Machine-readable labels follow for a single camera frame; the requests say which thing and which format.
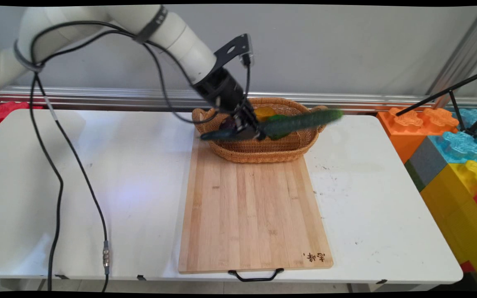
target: gray toy block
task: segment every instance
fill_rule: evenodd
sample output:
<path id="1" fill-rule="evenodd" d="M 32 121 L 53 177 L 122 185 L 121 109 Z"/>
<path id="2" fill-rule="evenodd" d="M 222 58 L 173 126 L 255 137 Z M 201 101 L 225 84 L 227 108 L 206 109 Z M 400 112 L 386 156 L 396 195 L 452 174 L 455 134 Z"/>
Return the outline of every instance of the gray toy block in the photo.
<path id="1" fill-rule="evenodd" d="M 410 163 L 424 185 L 428 185 L 447 164 L 428 136 L 413 153 Z"/>

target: wooden cutting board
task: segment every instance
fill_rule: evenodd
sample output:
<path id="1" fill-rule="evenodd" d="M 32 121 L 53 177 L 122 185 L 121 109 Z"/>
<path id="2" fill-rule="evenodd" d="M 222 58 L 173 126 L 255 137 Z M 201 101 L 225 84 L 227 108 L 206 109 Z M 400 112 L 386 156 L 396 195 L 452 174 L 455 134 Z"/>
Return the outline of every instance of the wooden cutting board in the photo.
<path id="1" fill-rule="evenodd" d="M 303 157 L 232 163 L 198 136 L 195 132 L 180 273 L 333 265 Z"/>

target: cutting board handle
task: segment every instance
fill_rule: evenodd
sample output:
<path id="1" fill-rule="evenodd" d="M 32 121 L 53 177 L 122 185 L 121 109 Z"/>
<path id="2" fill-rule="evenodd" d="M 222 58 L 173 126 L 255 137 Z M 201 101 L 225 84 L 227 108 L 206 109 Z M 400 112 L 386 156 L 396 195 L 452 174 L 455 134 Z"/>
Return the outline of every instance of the cutting board handle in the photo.
<path id="1" fill-rule="evenodd" d="M 275 279 L 275 277 L 283 272 L 284 269 L 283 268 L 278 268 L 278 269 L 275 269 L 275 271 L 273 272 L 273 275 L 271 277 L 268 277 L 268 278 L 265 278 L 265 279 L 243 279 L 242 277 L 240 277 L 240 275 L 237 273 L 237 270 L 229 270 L 227 273 L 231 274 L 231 275 L 234 275 L 237 277 L 237 279 L 239 279 L 239 281 L 243 281 L 244 283 L 247 282 L 247 281 L 273 281 L 273 279 Z"/>

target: wicker basket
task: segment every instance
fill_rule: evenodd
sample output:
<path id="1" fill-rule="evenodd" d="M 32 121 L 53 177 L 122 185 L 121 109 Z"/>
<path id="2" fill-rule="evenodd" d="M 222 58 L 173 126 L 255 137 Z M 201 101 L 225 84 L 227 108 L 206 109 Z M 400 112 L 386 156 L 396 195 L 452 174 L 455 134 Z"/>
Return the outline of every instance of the wicker basket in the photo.
<path id="1" fill-rule="evenodd" d="M 271 107 L 281 115 L 298 115 L 310 113 L 325 106 L 317 106 L 307 109 L 302 104 L 284 98 L 251 98 L 254 108 Z M 211 117 L 214 109 L 208 112 L 202 109 L 193 110 L 193 120 L 200 121 Z M 212 121 L 195 125 L 200 134 L 218 130 L 220 123 L 228 117 L 228 114 L 219 114 Z M 325 126 L 318 128 L 292 132 L 288 136 L 276 141 L 266 138 L 262 141 L 257 139 L 245 141 L 209 141 L 211 149 L 217 155 L 232 162 L 263 163 L 283 162 L 298 159 L 305 154 L 318 139 L 318 134 Z"/>

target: floor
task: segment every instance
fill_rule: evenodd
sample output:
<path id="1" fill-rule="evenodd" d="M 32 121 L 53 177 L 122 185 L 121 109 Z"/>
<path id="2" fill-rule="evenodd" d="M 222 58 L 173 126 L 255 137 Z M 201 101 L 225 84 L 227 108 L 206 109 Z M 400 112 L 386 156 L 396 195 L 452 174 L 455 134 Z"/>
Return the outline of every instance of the floor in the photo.
<path id="1" fill-rule="evenodd" d="M 53 280 L 55 291 L 100 292 L 104 281 Z M 47 290 L 47 282 L 42 287 Z M 169 294 L 309 294 L 348 293 L 347 284 L 241 283 L 239 281 L 109 281 L 106 292 Z"/>

